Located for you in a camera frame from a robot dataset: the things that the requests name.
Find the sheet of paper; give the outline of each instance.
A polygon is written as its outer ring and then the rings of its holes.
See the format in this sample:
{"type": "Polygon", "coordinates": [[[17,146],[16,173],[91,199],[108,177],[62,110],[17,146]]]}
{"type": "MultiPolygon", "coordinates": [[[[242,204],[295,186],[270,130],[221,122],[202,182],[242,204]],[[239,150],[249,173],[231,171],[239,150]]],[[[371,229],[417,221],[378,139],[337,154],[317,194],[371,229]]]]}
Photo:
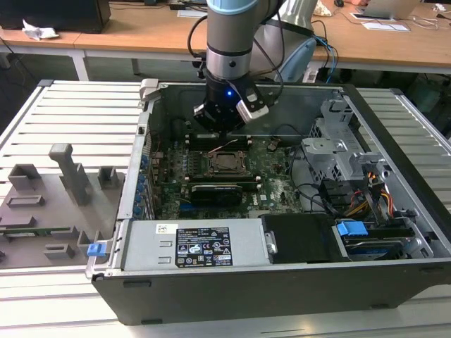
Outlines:
{"type": "Polygon", "coordinates": [[[195,11],[192,9],[181,9],[177,12],[179,18],[201,18],[206,16],[206,12],[195,11]]]}
{"type": "Polygon", "coordinates": [[[409,28],[396,23],[362,23],[368,30],[391,30],[393,32],[410,32],[409,28]]]}

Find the white paper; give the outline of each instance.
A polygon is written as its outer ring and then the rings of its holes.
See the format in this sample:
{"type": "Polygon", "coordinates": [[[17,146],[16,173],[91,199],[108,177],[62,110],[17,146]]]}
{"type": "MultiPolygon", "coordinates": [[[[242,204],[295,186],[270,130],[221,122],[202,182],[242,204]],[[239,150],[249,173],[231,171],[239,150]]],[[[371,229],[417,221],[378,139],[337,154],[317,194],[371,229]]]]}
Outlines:
{"type": "Polygon", "coordinates": [[[179,18],[201,18],[202,16],[206,16],[206,13],[192,9],[180,9],[177,12],[177,16],[179,18]]]}
{"type": "Polygon", "coordinates": [[[53,37],[59,37],[53,28],[39,28],[30,25],[25,20],[22,20],[23,28],[22,31],[31,39],[39,41],[40,39],[51,39],[53,37]]]}
{"type": "Polygon", "coordinates": [[[395,23],[383,24],[383,23],[362,23],[368,30],[390,30],[393,32],[410,32],[409,28],[404,25],[397,25],[395,23]]]}

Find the person's arm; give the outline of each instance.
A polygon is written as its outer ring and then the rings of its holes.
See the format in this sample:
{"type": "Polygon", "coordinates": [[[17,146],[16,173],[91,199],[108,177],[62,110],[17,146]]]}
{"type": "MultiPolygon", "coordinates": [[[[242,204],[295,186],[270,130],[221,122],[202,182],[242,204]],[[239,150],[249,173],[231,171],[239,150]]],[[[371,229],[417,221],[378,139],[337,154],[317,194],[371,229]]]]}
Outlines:
{"type": "Polygon", "coordinates": [[[345,0],[345,2],[353,4],[355,6],[366,6],[370,2],[370,0],[345,0]]]}

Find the blue plastic clip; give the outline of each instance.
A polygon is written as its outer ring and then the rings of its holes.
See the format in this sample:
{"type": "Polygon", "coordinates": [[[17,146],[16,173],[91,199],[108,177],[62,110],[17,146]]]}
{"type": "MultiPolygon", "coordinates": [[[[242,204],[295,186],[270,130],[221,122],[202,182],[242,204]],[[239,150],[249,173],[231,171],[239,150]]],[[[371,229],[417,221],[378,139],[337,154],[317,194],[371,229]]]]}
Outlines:
{"type": "Polygon", "coordinates": [[[87,248],[88,257],[105,257],[106,243],[92,243],[87,248]]]}
{"type": "Polygon", "coordinates": [[[337,224],[341,236],[368,236],[368,230],[363,222],[358,220],[344,220],[337,224]]]}

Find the black plastic cover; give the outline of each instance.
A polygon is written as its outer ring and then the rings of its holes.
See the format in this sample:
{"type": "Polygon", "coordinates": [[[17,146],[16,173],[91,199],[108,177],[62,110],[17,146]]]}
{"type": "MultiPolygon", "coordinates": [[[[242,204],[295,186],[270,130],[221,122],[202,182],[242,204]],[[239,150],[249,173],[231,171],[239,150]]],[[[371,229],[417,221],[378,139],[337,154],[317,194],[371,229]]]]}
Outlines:
{"type": "Polygon", "coordinates": [[[263,215],[261,219],[265,232],[274,233],[276,238],[274,264],[347,261],[332,231],[335,223],[326,214],[286,213],[263,215]]]}

